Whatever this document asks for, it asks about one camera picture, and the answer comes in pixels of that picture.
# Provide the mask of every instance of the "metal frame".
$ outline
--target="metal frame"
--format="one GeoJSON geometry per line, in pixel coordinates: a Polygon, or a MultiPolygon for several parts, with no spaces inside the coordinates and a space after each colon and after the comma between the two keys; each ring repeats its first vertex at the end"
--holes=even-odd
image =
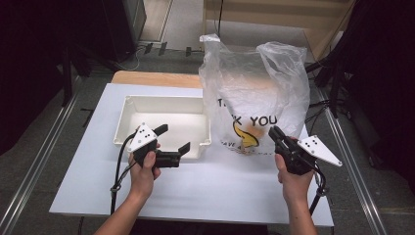
{"type": "MultiPolygon", "coordinates": [[[[317,89],[320,101],[328,100],[326,92],[322,88],[317,89]]],[[[370,228],[373,234],[388,234],[384,223],[382,222],[378,208],[372,196],[366,186],[363,176],[354,160],[353,153],[349,145],[347,144],[345,135],[343,134],[342,127],[339,120],[334,118],[333,114],[326,110],[326,118],[329,121],[330,127],[333,130],[333,134],[336,138],[336,142],[339,145],[341,154],[344,158],[344,163],[350,176],[351,182],[353,183],[354,189],[356,190],[357,197],[359,198],[360,204],[363,208],[366,218],[369,222],[370,228]]]]}
{"type": "Polygon", "coordinates": [[[27,200],[33,191],[33,188],[42,173],[43,168],[49,160],[49,156],[58,140],[62,129],[64,128],[69,115],[73,109],[73,106],[76,102],[78,95],[79,87],[83,83],[80,76],[76,78],[74,94],[69,100],[66,107],[61,108],[61,111],[58,114],[52,128],[49,130],[48,135],[46,136],[45,141],[40,147],[39,152],[36,155],[36,158],[33,161],[30,169],[28,170],[26,176],[23,179],[23,182],[19,189],[16,191],[15,195],[12,198],[11,203],[9,204],[1,222],[0,222],[0,231],[4,235],[12,234],[12,230],[15,227],[22,211],[27,203],[27,200]]]}

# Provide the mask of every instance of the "wooden board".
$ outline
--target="wooden board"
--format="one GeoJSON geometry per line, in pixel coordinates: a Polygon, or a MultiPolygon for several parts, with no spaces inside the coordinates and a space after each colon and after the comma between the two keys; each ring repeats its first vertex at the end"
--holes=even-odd
{"type": "Polygon", "coordinates": [[[196,74],[166,72],[122,70],[115,73],[112,83],[202,88],[199,76],[196,74]]]}
{"type": "MultiPolygon", "coordinates": [[[[340,30],[346,29],[355,0],[227,0],[222,20],[304,28],[316,61],[340,30]]],[[[204,22],[219,19],[221,0],[205,0],[204,22]]]]}

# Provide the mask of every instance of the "white plastic bin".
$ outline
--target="white plastic bin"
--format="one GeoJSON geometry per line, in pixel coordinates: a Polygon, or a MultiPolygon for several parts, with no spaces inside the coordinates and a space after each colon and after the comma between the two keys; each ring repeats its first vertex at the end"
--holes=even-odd
{"type": "Polygon", "coordinates": [[[114,143],[122,145],[143,122],[152,129],[168,124],[168,132],[158,138],[162,151],[176,152],[191,142],[191,149],[182,157],[183,160],[198,159],[204,148],[210,145],[210,124],[202,97],[125,97],[114,143]]]}

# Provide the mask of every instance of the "plastic bag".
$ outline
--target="plastic bag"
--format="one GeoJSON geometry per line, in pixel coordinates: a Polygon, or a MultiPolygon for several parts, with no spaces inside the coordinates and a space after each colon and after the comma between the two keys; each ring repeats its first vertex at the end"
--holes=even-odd
{"type": "Polygon", "coordinates": [[[300,137],[309,105],[306,49],[268,42],[255,51],[232,52],[212,35],[199,68],[212,131],[228,149],[273,155],[272,125],[300,137]]]}

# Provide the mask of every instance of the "forearm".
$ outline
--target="forearm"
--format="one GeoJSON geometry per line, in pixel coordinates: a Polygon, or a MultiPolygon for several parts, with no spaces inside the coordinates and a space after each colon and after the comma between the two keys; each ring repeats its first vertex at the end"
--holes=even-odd
{"type": "Polygon", "coordinates": [[[317,230],[308,210],[307,201],[288,204],[288,210],[290,216],[290,231],[292,235],[317,234],[317,230]]]}
{"type": "Polygon", "coordinates": [[[146,199],[127,197],[95,234],[129,234],[146,199]]]}

